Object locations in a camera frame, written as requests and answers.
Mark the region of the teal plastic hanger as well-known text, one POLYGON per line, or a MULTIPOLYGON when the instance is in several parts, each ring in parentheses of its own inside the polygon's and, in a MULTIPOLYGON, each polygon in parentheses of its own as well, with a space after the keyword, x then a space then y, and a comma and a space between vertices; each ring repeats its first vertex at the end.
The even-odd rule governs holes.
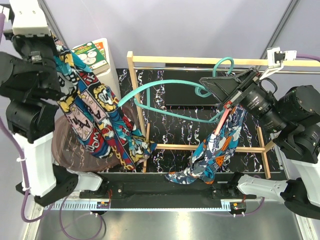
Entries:
POLYGON ((214 124, 225 116, 225 110, 215 114, 210 119, 199 119, 177 113, 172 113, 161 108, 151 106, 151 88, 155 86, 164 86, 164 105, 169 107, 218 107, 219 103, 213 94, 200 84, 201 78, 217 76, 217 68, 214 66, 211 73, 203 73, 204 69, 196 67, 194 70, 189 67, 183 67, 181 70, 173 70, 176 77, 183 79, 163 79, 146 83, 125 95, 118 106, 122 107, 130 99, 133 99, 135 105, 141 109, 169 115, 189 121, 199 123, 214 124))

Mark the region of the pink foam hanger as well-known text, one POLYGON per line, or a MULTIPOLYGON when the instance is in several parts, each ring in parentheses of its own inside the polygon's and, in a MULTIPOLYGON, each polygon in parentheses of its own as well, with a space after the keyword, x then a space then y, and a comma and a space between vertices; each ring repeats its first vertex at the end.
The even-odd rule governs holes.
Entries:
POLYGON ((231 111, 231 110, 232 110, 231 108, 226 108, 226 109, 224 110, 224 112, 223 112, 223 114, 222 114, 222 116, 221 116, 221 118, 220 118, 220 121, 219 121, 219 123, 217 124, 217 127, 216 127, 216 129, 215 129, 215 131, 214 131, 214 134, 215 134, 216 136, 220 133, 220 131, 221 131, 221 129, 222 129, 222 127, 223 127, 223 125, 224 125, 224 123, 225 123, 228 115, 230 114, 230 111, 231 111))

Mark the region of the comic print shorts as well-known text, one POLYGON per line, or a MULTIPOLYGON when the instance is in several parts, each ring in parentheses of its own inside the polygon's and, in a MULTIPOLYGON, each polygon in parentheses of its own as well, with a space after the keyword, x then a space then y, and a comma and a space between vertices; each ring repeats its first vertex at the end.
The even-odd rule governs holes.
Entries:
POLYGON ((97 160, 119 161, 132 171, 156 148, 118 106, 110 87, 56 36, 54 58, 64 96, 57 101, 82 147, 97 160))

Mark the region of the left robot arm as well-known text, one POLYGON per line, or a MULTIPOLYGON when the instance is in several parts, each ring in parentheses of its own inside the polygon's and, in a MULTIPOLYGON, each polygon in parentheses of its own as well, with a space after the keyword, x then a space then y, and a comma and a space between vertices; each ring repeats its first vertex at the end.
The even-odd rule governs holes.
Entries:
POLYGON ((103 178, 56 165, 52 154, 55 115, 51 104, 63 93, 55 59, 58 52, 46 16, 36 0, 12 0, 4 6, 12 28, 2 34, 11 41, 18 56, 0 54, 0 94, 8 98, 5 134, 19 152, 21 194, 33 196, 46 207, 75 191, 91 192, 97 198, 108 193, 103 178))

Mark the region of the blue orange patterned shorts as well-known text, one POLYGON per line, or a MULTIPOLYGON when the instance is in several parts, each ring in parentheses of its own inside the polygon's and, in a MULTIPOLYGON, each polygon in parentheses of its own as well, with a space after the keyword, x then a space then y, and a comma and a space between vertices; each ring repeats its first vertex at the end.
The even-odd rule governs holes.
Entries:
POLYGON ((189 158, 189 165, 182 171, 167 173, 165 179, 180 185, 190 185, 200 179, 211 185, 218 169, 236 152, 246 113, 241 105, 235 106, 220 132, 209 135, 193 152, 189 158))

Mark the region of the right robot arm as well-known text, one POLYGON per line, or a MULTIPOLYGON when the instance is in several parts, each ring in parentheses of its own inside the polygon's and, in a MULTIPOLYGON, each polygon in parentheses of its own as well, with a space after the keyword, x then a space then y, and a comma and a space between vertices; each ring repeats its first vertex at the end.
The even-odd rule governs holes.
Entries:
POLYGON ((296 179, 275 181, 236 173, 227 185, 228 195, 255 195, 283 203, 302 217, 320 217, 320 94, 312 85, 294 86, 276 99, 263 88, 270 74, 249 68, 233 76, 203 77, 203 85, 226 109, 243 107, 276 134, 275 145, 297 168, 296 179))

